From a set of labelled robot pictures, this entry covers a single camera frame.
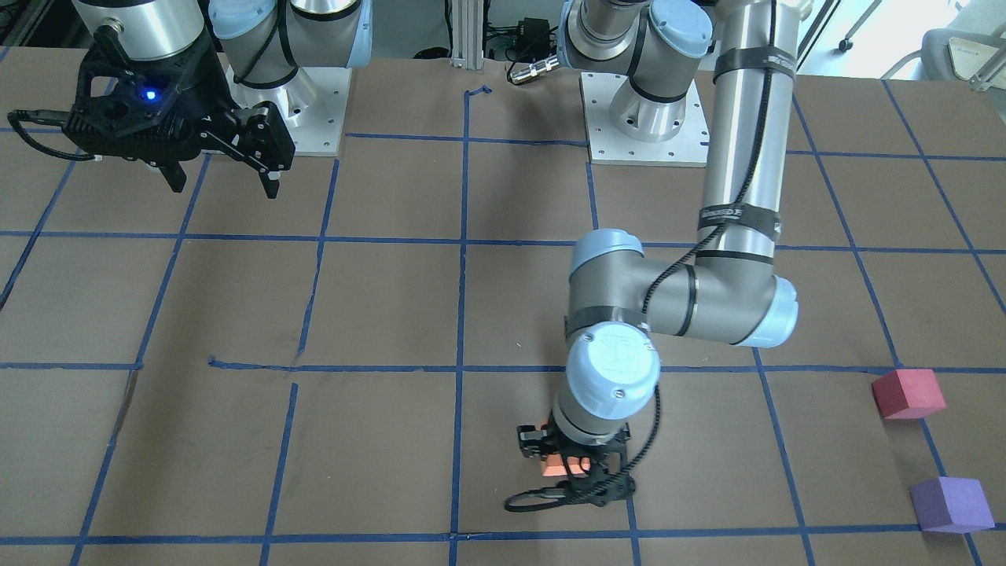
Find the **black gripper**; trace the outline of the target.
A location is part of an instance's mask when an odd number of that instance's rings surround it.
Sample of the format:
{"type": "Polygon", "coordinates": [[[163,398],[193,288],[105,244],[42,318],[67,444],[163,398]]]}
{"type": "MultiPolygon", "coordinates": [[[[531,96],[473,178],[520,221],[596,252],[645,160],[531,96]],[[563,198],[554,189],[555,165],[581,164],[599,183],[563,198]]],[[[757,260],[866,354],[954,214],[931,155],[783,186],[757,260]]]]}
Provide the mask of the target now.
{"type": "MultiPolygon", "coordinates": [[[[273,101],[237,106],[211,47],[185,50],[185,160],[215,150],[259,171],[263,191],[277,198],[281,171],[292,166],[295,143],[273,101]]],[[[187,174],[179,162],[159,161],[157,169],[173,193],[183,193],[187,174]]]]}
{"type": "Polygon", "coordinates": [[[619,456],[619,462],[626,462],[626,441],[631,439],[629,427],[624,425],[614,437],[600,445],[585,445],[567,437],[551,421],[543,421],[539,426],[520,425],[516,428],[519,449],[525,458],[540,461],[549,454],[589,458],[590,471],[617,471],[610,466],[610,457],[619,456]]]}

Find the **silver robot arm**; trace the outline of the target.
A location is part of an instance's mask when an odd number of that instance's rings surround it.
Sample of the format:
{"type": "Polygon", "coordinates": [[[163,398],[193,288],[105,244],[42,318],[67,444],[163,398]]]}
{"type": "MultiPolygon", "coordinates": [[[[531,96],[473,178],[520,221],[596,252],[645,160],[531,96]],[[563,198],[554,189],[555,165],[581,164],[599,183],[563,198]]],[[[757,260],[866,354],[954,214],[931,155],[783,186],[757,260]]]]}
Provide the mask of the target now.
{"type": "Polygon", "coordinates": [[[93,37],[62,132],[83,156],[139,161],[170,189],[183,162],[220,152],[269,198],[292,166],[292,130],[319,110],[308,68],[359,68],[370,1],[75,1],[93,37]]]}
{"type": "Polygon", "coordinates": [[[664,141],[657,112],[687,124],[686,97],[712,40],[714,115],[695,244],[670,264],[650,260],[625,230],[576,241],[564,319],[565,381],[539,425],[518,429],[525,458],[592,458],[622,439],[659,383],[653,334],[775,347],[799,315],[792,282],[775,273],[800,24],[810,1],[567,1],[558,28],[564,67],[625,76],[613,119],[626,135],[664,141]]]}

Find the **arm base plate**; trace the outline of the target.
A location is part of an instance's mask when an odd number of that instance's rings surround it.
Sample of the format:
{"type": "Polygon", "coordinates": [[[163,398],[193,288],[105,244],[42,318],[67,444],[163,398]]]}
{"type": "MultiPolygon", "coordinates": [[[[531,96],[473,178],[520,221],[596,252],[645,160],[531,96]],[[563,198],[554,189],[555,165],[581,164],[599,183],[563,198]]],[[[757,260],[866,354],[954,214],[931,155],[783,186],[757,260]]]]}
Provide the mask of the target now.
{"type": "Polygon", "coordinates": [[[283,86],[254,89],[233,82],[226,68],[231,97],[242,107],[272,101],[284,117],[297,156],[337,156],[354,72],[349,68],[300,68],[283,86]]]}
{"type": "Polygon", "coordinates": [[[624,75],[581,74],[590,159],[595,164],[704,167],[709,128],[690,83],[683,99],[650,101],[624,75]]]}

